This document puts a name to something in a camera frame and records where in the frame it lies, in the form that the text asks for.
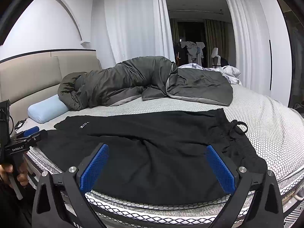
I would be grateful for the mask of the black pants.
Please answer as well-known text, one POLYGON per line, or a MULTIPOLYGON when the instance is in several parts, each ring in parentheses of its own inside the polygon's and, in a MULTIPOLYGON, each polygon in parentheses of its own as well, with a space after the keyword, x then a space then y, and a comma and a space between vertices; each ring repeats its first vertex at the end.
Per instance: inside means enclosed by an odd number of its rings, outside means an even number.
POLYGON ((39 149, 61 170, 104 143, 109 158, 94 190, 136 203, 181 205, 212 201, 224 192, 205 151, 211 145, 237 166, 267 170, 245 134, 223 109, 169 111, 108 117, 72 116, 57 123, 39 149))

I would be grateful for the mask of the light blue pillow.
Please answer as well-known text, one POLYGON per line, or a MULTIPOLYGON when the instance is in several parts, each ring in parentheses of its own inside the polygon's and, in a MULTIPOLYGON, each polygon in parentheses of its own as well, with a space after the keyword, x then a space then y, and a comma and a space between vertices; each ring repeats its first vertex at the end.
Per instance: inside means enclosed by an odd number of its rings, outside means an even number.
POLYGON ((27 109, 28 117, 37 123, 43 124, 69 111, 69 108, 54 95, 41 102, 32 104, 27 109))

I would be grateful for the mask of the beige upholstered headboard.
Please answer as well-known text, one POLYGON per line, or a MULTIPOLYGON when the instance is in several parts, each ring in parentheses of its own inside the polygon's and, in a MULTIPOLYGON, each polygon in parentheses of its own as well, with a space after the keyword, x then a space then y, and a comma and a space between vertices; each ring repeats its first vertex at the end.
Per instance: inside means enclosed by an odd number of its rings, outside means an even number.
POLYGON ((1 101, 9 100, 14 123, 24 128, 38 123, 27 115, 30 105, 57 94, 62 78, 73 72, 101 70, 95 50, 35 51, 1 61, 1 101))

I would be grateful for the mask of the white honeycomb mattress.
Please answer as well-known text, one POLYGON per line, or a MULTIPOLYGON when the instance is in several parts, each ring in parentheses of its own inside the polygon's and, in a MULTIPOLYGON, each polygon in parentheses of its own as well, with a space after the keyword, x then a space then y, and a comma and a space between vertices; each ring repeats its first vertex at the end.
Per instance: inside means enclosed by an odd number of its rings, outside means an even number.
POLYGON ((103 141, 110 157, 86 197, 113 227, 209 227, 229 198, 206 157, 213 146, 250 171, 271 170, 278 182, 283 220, 303 214, 303 117, 294 109, 233 85, 232 103, 201 104, 141 98, 22 118, 17 130, 39 127, 49 139, 28 153, 36 173, 61 173, 103 141))

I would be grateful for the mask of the dark grey duvet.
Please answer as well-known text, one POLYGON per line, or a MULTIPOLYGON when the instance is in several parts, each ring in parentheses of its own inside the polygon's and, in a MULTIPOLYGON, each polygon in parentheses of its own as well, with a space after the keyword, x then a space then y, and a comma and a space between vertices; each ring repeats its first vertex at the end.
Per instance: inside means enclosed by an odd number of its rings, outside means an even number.
POLYGON ((166 97, 229 106, 233 88, 219 72, 178 68, 163 56, 148 56, 103 70, 68 74, 60 83, 58 97, 73 111, 166 97))

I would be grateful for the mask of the white crumpled bedsheet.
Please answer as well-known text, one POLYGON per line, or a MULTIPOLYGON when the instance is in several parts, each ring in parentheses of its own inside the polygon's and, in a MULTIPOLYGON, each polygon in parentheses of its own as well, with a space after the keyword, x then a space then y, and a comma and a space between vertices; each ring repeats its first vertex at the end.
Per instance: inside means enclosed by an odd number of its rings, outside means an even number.
POLYGON ((230 65, 227 65, 224 67, 218 67, 218 68, 204 68, 196 63, 189 63, 189 64, 184 64, 184 65, 180 66, 179 68, 191 68, 191 69, 197 69, 197 70, 208 70, 208 71, 220 72, 228 80, 228 82, 230 84, 237 84, 237 85, 242 86, 242 83, 239 79, 241 72, 236 67, 233 67, 230 65))

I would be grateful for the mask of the glass door wardrobe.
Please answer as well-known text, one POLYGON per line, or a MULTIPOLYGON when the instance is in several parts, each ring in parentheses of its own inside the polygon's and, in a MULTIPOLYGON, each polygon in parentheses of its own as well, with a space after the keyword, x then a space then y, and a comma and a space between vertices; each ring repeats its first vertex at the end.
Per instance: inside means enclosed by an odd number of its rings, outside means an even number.
POLYGON ((277 0, 289 33, 292 55, 292 82, 289 107, 303 117, 303 25, 284 0, 277 0))

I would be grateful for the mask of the white sheer curtain left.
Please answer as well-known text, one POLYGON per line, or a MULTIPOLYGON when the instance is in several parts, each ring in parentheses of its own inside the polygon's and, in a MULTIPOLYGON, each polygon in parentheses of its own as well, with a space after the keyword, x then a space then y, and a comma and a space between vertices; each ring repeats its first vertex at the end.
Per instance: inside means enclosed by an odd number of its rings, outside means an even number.
POLYGON ((93 0, 91 45, 102 68, 141 56, 174 61, 166 0, 93 0))

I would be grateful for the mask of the white office chair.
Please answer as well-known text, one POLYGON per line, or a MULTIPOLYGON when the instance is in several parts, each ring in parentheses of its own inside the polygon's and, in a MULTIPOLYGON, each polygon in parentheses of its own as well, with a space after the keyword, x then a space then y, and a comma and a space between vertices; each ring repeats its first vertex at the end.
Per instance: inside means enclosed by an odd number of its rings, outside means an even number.
POLYGON ((221 67, 221 56, 217 47, 214 47, 211 54, 212 66, 213 68, 221 67))

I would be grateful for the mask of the clothes pile on rack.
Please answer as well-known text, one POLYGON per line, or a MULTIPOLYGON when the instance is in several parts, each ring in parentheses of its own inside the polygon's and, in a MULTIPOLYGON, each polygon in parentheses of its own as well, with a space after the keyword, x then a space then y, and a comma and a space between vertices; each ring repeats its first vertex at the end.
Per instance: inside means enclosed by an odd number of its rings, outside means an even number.
POLYGON ((203 49, 205 44, 203 42, 180 41, 174 44, 175 62, 178 67, 196 63, 203 66, 203 49))

